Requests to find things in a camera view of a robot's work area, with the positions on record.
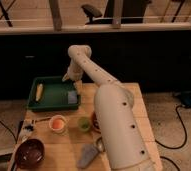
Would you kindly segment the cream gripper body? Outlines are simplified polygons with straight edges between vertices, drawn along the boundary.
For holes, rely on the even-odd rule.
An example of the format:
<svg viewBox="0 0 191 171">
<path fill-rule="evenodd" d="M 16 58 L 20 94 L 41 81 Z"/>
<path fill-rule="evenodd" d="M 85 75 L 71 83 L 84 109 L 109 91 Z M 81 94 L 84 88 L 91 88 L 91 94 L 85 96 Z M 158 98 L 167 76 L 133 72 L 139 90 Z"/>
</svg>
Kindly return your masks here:
<svg viewBox="0 0 191 171">
<path fill-rule="evenodd" d="M 63 76 L 62 81 L 79 81 L 82 79 L 82 75 L 83 70 L 76 63 L 71 63 L 67 69 L 66 74 Z"/>
</svg>

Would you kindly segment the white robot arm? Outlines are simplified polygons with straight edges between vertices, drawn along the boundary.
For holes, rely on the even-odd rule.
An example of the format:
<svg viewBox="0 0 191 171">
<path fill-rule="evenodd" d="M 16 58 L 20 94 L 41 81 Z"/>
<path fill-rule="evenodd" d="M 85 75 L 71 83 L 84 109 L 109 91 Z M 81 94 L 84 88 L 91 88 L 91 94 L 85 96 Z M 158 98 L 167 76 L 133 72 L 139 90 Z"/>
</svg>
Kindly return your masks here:
<svg viewBox="0 0 191 171">
<path fill-rule="evenodd" d="M 102 67 L 93 62 L 88 45 L 71 45 L 71 59 L 63 81 L 78 82 L 86 73 L 98 86 L 94 96 L 94 111 L 111 171 L 155 171 L 134 118 L 133 94 Z"/>
</svg>

